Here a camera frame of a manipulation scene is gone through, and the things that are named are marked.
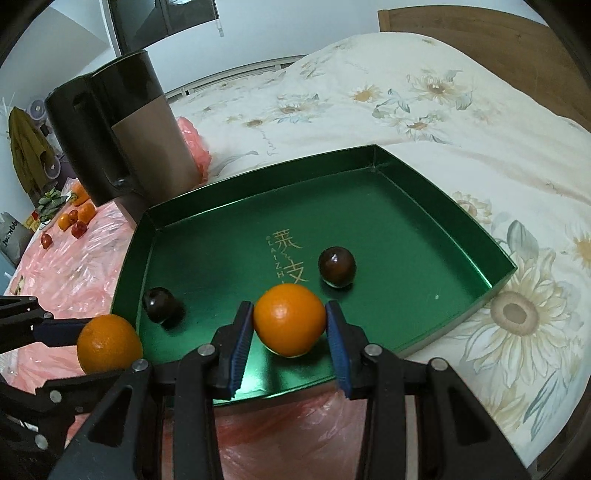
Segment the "dark round fruit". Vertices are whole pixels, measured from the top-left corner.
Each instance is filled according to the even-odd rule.
[[[344,247],[330,247],[318,258],[318,270],[328,285],[333,288],[345,288],[353,282],[357,273],[357,264],[353,254]]]
[[[176,318],[180,311],[180,303],[170,290],[164,287],[154,287],[146,291],[142,299],[142,306],[148,314],[148,318],[160,325]]]

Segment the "hanging clothes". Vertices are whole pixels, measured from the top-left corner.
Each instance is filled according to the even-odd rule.
[[[22,188],[36,203],[48,182],[43,165],[54,157],[53,149],[29,114],[20,108],[10,112],[8,133],[14,170]]]

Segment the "orange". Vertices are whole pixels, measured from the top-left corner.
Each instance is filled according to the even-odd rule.
[[[72,193],[76,195],[76,197],[72,197],[71,203],[75,206],[82,205],[85,201],[87,201],[90,197],[86,193],[85,188],[82,186],[80,181],[76,180],[74,185],[72,185]]]
[[[78,361],[87,374],[129,368],[142,358],[142,344],[127,320],[100,315],[89,321],[78,336]]]
[[[72,224],[72,219],[70,219],[70,215],[67,213],[62,213],[60,217],[57,219],[57,226],[60,228],[62,232],[65,232],[70,228]]]
[[[96,208],[92,202],[86,202],[78,208],[78,221],[88,225],[96,215]]]
[[[261,342],[278,355],[304,355],[326,328],[326,311],[307,288],[283,283],[268,290],[256,303],[254,327]]]

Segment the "bed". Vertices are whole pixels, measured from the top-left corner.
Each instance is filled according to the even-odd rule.
[[[517,273],[411,359],[446,358],[522,461],[541,471],[536,461],[591,374],[589,92],[551,31],[529,20],[469,7],[381,11],[379,19],[382,33],[344,39],[286,69],[216,83],[171,107],[208,144],[209,182],[378,144],[479,222]],[[107,312],[132,232],[114,205],[99,209],[95,222],[73,256],[73,241],[59,232],[53,250],[34,244],[9,291],[35,294],[56,317]],[[82,373],[72,348],[32,345],[3,362],[12,384],[27,390],[49,376]],[[353,478],[362,406],[325,391],[273,408],[219,413],[228,478]],[[255,466],[268,449],[276,460]]]

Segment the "green tray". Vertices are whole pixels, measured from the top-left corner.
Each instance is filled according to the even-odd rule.
[[[353,252],[347,291],[320,279],[322,250]],[[232,321],[241,300],[298,282],[336,299],[370,341],[408,355],[488,301],[515,265],[452,199],[374,146],[284,162],[202,187],[148,210],[135,231],[112,311],[137,329],[144,356],[180,359]],[[168,288],[186,317],[171,331],[148,320],[144,291]],[[235,400],[333,379],[326,338],[297,359],[256,335]]]

